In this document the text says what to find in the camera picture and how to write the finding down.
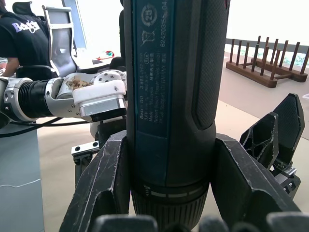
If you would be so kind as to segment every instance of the robotic hand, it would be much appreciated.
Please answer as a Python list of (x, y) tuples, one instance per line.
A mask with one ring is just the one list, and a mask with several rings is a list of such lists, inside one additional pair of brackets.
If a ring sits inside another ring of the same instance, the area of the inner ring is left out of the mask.
[(32, 81), (0, 77), (0, 128), (11, 121), (29, 122), (40, 117), (74, 117), (88, 122), (126, 115), (126, 74), (117, 70), (101, 73), (91, 85), (75, 86), (69, 97), (59, 99), (68, 85), (64, 78)]

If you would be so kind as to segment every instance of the cable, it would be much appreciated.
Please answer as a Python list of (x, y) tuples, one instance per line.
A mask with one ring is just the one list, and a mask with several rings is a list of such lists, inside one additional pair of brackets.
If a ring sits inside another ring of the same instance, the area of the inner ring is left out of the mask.
[[(68, 123), (55, 123), (46, 125), (45, 127), (64, 127), (64, 126), (74, 126), (74, 125), (80, 125), (80, 124), (88, 124), (87, 121), (81, 121), (81, 122), (68, 122)], [(39, 123), (27, 123), (27, 122), (11, 122), (11, 124), (19, 125), (19, 126), (38, 126), (41, 125)]]
[(42, 123), (40, 125), (33, 126), (31, 128), (25, 129), (25, 130), (13, 132), (13, 133), (7, 133), (7, 134), (0, 134), (0, 138), (13, 137), (13, 136), (17, 136), (17, 135), (20, 135), (20, 134), (28, 133), (30, 131), (37, 130), (37, 129), (41, 128), (41, 127), (45, 127), (46, 125), (50, 125), (50, 124), (52, 124), (54, 122), (57, 122), (57, 121), (59, 121), (61, 119), (62, 119), (61, 117), (57, 117), (57, 118), (54, 118), (53, 120), (50, 120), (50, 121), (45, 122), (45, 123)]

